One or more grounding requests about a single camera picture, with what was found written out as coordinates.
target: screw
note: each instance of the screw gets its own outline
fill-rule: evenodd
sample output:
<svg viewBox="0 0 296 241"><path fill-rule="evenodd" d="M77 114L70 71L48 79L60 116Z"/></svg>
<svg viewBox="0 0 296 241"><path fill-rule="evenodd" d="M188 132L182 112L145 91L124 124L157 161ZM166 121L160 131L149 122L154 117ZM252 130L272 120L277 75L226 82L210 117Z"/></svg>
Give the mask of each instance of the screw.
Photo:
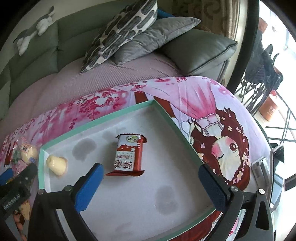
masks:
<svg viewBox="0 0 296 241"><path fill-rule="evenodd" d="M42 195L43 193L44 193L44 189L40 189L40 190L38 190L38 192L37 192L39 195Z"/></svg>
<svg viewBox="0 0 296 241"><path fill-rule="evenodd" d="M69 191L71 191L72 190L72 186L71 185L68 185L68 186L65 186L65 188L64 188L64 190L66 191L66 192L69 192Z"/></svg>
<svg viewBox="0 0 296 241"><path fill-rule="evenodd" d="M231 186L231 191L233 191L233 192L237 192L239 189L236 187L236 186Z"/></svg>
<svg viewBox="0 0 296 241"><path fill-rule="evenodd" d="M259 188L258 192L259 192L260 194L265 194L265 191L264 191L264 189L262 189L262 188Z"/></svg>

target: small toy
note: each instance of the small toy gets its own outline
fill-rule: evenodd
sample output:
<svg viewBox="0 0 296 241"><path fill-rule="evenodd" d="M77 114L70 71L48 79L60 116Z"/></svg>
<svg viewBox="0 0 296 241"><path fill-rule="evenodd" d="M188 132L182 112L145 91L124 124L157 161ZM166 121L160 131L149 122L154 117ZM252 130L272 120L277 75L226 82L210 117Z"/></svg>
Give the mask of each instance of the small toy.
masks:
<svg viewBox="0 0 296 241"><path fill-rule="evenodd" d="M63 157L56 157L56 156L50 155L46 159L46 165L57 176L63 175L67 170L67 160Z"/></svg>
<svg viewBox="0 0 296 241"><path fill-rule="evenodd" d="M31 162L36 163L38 158L38 150L35 146L23 143L20 147L22 160L29 165Z"/></svg>
<svg viewBox="0 0 296 241"><path fill-rule="evenodd" d="M106 176L133 176L144 173L141 170L143 143L146 137L140 134L121 134L117 136L118 145L114 161L114 171Z"/></svg>
<svg viewBox="0 0 296 241"><path fill-rule="evenodd" d="M23 55L29 46L30 40L38 33L41 36L47 28L53 23L52 15L54 14L54 6L49 9L48 14L40 17L29 29L22 31L13 42L17 42L19 55Z"/></svg>

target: stuffed toy cat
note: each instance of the stuffed toy cat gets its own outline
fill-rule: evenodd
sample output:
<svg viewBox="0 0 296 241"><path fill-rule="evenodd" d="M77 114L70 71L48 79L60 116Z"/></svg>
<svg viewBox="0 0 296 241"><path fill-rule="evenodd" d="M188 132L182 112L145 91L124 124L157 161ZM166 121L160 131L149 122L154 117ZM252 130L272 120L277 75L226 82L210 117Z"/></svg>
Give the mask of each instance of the stuffed toy cat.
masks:
<svg viewBox="0 0 296 241"><path fill-rule="evenodd" d="M41 36L47 28L53 23L52 15L54 14L54 6L49 9L48 14L40 17L29 29L25 29L22 31L16 39L17 49L19 51L20 56L24 54L29 46L30 40L38 34Z"/></svg>

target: white tray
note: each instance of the white tray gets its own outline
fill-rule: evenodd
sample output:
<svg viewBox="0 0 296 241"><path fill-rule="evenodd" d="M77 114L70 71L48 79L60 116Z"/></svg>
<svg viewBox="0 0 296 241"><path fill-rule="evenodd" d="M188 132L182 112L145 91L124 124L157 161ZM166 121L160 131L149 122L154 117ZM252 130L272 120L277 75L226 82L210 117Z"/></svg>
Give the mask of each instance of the white tray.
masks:
<svg viewBox="0 0 296 241"><path fill-rule="evenodd" d="M116 111L42 146L39 188L53 192L74 185L96 162L104 166L105 174L112 171L116 136L121 133L147 138L142 156L145 173L104 176L89 206L80 213L98 240L169 240L215 210L198 179L201 160L156 101ZM48 169L49 155L68 160L64 176L57 177ZM69 240L75 240L62 211L58 215Z"/></svg>

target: wall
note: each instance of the wall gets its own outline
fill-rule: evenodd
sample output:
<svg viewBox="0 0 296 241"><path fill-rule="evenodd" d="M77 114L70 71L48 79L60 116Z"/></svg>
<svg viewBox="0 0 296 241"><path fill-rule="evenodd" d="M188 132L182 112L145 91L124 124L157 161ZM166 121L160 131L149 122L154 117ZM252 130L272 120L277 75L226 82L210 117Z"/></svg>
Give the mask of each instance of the wall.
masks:
<svg viewBox="0 0 296 241"><path fill-rule="evenodd" d="M75 13L82 9L114 0L40 0L16 25L0 51L0 73L8 61L17 53L14 39L24 29L31 27L38 18L46 14L51 6L55 7L52 16L56 21L64 16ZM158 0L158 6L167 12L171 12L172 0ZM7 83L0 90L0 119L8 110L9 85Z"/></svg>
<svg viewBox="0 0 296 241"><path fill-rule="evenodd" d="M229 79L232 75L232 72L234 70L234 66L237 62L237 58L239 56L239 52L242 46L242 39L244 37L244 30L246 27L246 21L247 21L247 9L248 9L248 2L247 0L240 0L240 8L239 8L239 20L237 25L237 34L235 37L235 40L238 42L237 44L237 50L234 53L234 55L230 58L228 68L225 72L225 86L227 86Z"/></svg>

